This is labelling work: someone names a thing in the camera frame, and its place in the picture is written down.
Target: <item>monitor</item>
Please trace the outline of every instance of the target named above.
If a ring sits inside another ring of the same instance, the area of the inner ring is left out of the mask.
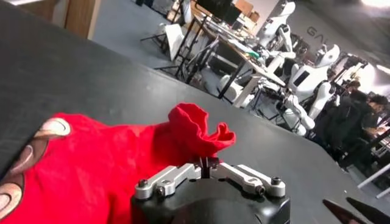
[[[240,14],[241,10],[238,9],[234,4],[231,4],[225,13],[225,16],[223,17],[223,20],[232,26]]]
[[[215,17],[223,19],[233,0],[197,0],[196,4],[212,13]]]

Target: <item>man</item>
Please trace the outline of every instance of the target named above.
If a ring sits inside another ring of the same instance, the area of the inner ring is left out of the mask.
[[[385,105],[388,104],[387,98],[381,95],[375,95],[371,97],[368,103],[360,104],[361,115],[363,116],[360,127],[354,128],[352,132],[361,132],[360,136],[366,140],[366,142],[371,142],[372,138],[378,135],[380,132],[386,131],[383,127],[378,127],[378,118],[379,113],[384,109]],[[356,161],[361,161],[365,164],[370,164],[371,161],[371,151],[367,150],[366,144],[356,144],[350,143],[351,152],[339,162],[339,165],[345,169],[351,164],[354,164]]]
[[[347,96],[350,96],[352,99],[358,97],[359,92],[357,90],[360,86],[361,86],[360,82],[357,80],[354,80],[354,81],[347,84],[346,90],[344,92],[336,93],[328,101],[333,102],[338,107],[343,98],[345,98]]]
[[[361,126],[369,135],[375,136],[379,132],[386,131],[383,127],[378,127],[378,119],[380,112],[388,104],[387,98],[381,95],[376,95],[369,99],[366,115],[363,117]]]

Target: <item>humanoid robot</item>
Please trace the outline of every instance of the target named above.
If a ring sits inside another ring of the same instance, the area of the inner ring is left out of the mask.
[[[288,126],[298,135],[304,136],[307,130],[314,128],[314,120],[324,108],[326,102],[335,93],[328,82],[327,71],[338,59],[340,48],[337,45],[328,50],[326,45],[317,51],[314,66],[295,64],[291,69],[285,107],[282,114]],[[302,108],[303,102],[313,99],[308,105],[309,113]]]

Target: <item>screw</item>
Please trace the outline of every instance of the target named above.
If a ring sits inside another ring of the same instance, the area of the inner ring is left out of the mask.
[[[279,185],[282,180],[279,177],[272,177],[271,178],[271,184],[272,185]]]
[[[169,180],[163,180],[162,183],[163,184],[170,184],[171,182]]]
[[[156,194],[157,194],[157,198],[159,200],[164,200],[164,198],[165,198],[165,188],[163,188],[163,187],[156,188]]]
[[[142,179],[138,182],[138,187],[146,187],[147,185],[147,180]]]
[[[259,196],[263,196],[266,193],[266,189],[262,185],[257,186],[255,191]]]

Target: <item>red cloth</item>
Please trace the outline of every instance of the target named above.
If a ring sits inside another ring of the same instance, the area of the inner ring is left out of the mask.
[[[208,114],[188,103],[176,106],[169,122],[149,126],[109,127],[83,115],[55,116],[70,124],[71,133],[50,140],[42,159],[24,172],[21,203],[2,223],[131,223],[138,180],[235,142],[225,123],[208,135]]]

